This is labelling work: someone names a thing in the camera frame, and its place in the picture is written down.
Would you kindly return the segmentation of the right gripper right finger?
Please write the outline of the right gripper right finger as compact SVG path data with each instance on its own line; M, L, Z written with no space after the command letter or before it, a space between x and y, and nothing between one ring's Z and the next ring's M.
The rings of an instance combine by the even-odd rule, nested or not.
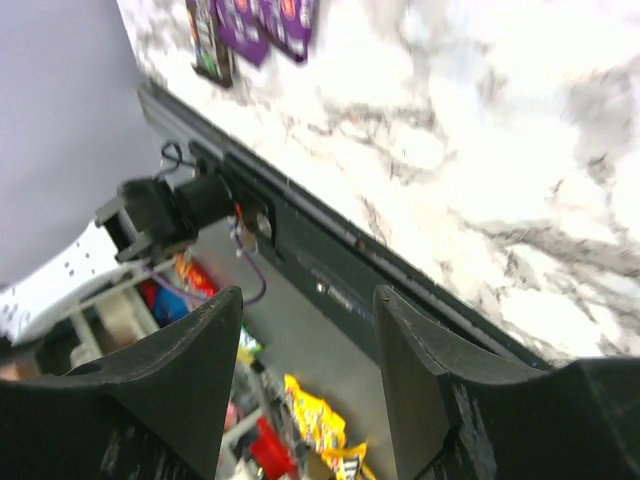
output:
M581 359L545 372L494 355L374 295L401 479L635 479L639 362Z

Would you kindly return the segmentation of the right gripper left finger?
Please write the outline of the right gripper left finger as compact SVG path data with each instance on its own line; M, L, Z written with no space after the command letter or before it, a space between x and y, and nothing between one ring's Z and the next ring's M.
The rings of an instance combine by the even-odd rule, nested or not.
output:
M4 479L212 479L242 293L63 376L1 384Z

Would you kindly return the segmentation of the purple m&m's bag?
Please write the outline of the purple m&m's bag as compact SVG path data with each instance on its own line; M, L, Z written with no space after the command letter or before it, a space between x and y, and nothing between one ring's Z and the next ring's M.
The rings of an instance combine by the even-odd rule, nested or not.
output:
M221 40L253 66L260 67L269 46L257 28L257 7L256 1L249 0L215 2Z
M258 2L257 18L266 38L296 64L307 62L316 6L315 0Z
M230 89L234 77L233 54L220 38L215 2L187 0L186 8L195 54L192 69L218 87Z

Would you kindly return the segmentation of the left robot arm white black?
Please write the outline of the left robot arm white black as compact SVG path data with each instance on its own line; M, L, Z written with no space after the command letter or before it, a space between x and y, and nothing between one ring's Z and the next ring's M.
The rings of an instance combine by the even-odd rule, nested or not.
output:
M2 290L2 336L14 345L38 338L112 278L185 250L234 211L231 191L216 174L177 187L152 177L121 185L70 246Z

